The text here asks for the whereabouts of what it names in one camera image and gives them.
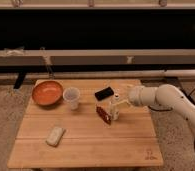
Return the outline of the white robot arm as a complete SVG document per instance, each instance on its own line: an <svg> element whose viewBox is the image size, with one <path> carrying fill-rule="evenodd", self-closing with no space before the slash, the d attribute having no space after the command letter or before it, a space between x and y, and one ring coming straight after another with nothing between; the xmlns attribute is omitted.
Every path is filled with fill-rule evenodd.
<svg viewBox="0 0 195 171"><path fill-rule="evenodd" d="M195 128L195 105L180 89L163 84L159 87L134 86L128 91L128 100L133 106L161 105L172 108Z"/></svg>

